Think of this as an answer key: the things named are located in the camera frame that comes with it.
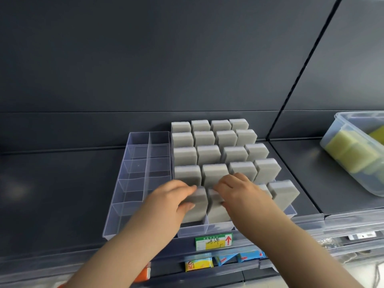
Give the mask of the person's left hand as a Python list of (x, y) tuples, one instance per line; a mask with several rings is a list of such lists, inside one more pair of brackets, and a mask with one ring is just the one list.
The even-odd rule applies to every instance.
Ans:
[(163, 229), (177, 231), (187, 212), (177, 212), (178, 206), (197, 189), (180, 180), (171, 180), (156, 190), (145, 201), (144, 207), (151, 223)]

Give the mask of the person's right hand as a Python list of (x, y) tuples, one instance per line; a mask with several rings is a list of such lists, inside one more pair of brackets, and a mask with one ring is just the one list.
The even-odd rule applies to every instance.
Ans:
[(222, 198), (232, 222), (243, 235), (252, 228), (261, 227), (263, 220), (276, 208), (272, 198), (251, 181), (247, 190)]

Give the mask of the grey sponge block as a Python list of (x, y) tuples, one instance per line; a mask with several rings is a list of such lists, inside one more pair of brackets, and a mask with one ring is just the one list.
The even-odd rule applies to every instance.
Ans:
[(181, 203), (191, 202), (195, 204), (195, 207), (189, 210), (182, 224), (190, 222), (198, 222), (204, 219), (208, 208), (207, 192), (204, 186), (197, 187), (196, 191), (184, 199)]
[(231, 218), (223, 206), (224, 199), (214, 189), (207, 189), (208, 208), (207, 218), (209, 223), (230, 222)]

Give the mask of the person's right forearm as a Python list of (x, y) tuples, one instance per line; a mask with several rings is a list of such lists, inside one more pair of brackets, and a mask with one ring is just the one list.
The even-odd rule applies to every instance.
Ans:
[(290, 288), (363, 288), (307, 232), (274, 203), (261, 227), (244, 236), (265, 252)]

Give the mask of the person's left forearm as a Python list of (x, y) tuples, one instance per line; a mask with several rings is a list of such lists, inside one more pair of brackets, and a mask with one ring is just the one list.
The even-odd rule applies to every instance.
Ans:
[(129, 288), (176, 233), (152, 224), (143, 204), (123, 231), (97, 251), (64, 288)]

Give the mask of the clear sponge-filled divided tray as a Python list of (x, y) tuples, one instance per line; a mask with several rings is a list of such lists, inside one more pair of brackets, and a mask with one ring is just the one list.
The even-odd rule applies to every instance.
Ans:
[(207, 214), (206, 214), (204, 219), (201, 221), (182, 224), (181, 228), (179, 229), (179, 232), (177, 233), (177, 236), (192, 237), (192, 236), (204, 235), (204, 234), (214, 233), (214, 232), (228, 232), (233, 228), (234, 228), (234, 225), (231, 221), (223, 222), (223, 223), (209, 223)]

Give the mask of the rows of grey sponges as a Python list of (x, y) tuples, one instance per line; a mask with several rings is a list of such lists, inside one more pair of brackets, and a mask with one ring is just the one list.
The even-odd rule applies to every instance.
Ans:
[(171, 123), (172, 177), (208, 190), (227, 174), (242, 173), (264, 190), (286, 214), (300, 191), (290, 180), (278, 181), (282, 166), (246, 119), (193, 120)]

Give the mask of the green yellow price label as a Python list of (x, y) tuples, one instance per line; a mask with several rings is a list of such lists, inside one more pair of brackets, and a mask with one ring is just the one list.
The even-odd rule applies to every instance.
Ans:
[(195, 238), (195, 249), (197, 252), (213, 250), (218, 248), (227, 248), (232, 246), (233, 233), (222, 233)]

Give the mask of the empty clear divided tray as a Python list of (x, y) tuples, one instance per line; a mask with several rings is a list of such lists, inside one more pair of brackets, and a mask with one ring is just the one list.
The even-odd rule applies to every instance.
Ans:
[(128, 222), (145, 198), (172, 179), (170, 132), (131, 132), (103, 230), (110, 240)]

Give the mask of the blue packet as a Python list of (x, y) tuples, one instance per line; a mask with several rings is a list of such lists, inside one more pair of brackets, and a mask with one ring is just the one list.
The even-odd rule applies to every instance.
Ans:
[(254, 250), (249, 252), (241, 252), (237, 254), (237, 260), (239, 263), (251, 261), (251, 260), (260, 260), (265, 259), (266, 255), (261, 250)]
[(223, 266), (225, 263), (227, 263), (229, 260), (236, 258), (237, 253), (228, 254), (228, 255), (222, 255), (222, 256), (215, 256), (215, 261), (217, 262), (218, 266)]

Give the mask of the dark grey shelf board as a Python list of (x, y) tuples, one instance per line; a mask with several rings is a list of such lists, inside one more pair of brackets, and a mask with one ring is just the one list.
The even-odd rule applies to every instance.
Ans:
[(124, 146), (0, 155), (0, 263), (97, 250)]
[(271, 140), (273, 148), (324, 215), (384, 208), (320, 146), (320, 139)]

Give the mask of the orange packet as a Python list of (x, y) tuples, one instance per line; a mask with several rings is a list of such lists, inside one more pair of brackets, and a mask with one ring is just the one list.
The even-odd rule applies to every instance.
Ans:
[(146, 266), (139, 275), (135, 278), (133, 283), (141, 283), (148, 281), (151, 277), (151, 266)]

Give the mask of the yellow sponge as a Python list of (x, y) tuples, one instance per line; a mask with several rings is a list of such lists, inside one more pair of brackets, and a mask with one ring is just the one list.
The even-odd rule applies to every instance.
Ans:
[(355, 144), (360, 135), (354, 130), (340, 130), (325, 146), (325, 151), (334, 159), (339, 160)]
[(355, 174), (379, 157), (380, 154), (371, 145), (357, 142), (346, 152), (343, 157), (343, 165), (348, 172)]
[(384, 125), (369, 133), (369, 136), (381, 145), (384, 145)]

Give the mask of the clear plastic bin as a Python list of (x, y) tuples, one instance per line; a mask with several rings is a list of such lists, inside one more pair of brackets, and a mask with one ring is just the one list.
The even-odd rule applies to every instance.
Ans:
[(335, 161), (368, 192), (378, 197), (384, 197), (384, 145), (372, 139), (369, 133), (382, 125), (384, 125), (384, 111), (338, 112), (320, 141), (320, 146), (324, 149), (340, 130), (354, 130), (360, 135), (358, 142), (371, 145), (380, 157), (358, 173), (351, 174), (345, 169), (343, 165), (345, 154)]

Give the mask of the clear shelf price rail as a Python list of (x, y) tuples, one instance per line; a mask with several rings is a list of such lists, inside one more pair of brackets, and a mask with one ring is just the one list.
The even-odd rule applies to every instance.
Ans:
[(384, 230), (384, 208), (325, 216), (322, 213), (296, 216), (297, 226), (317, 239)]

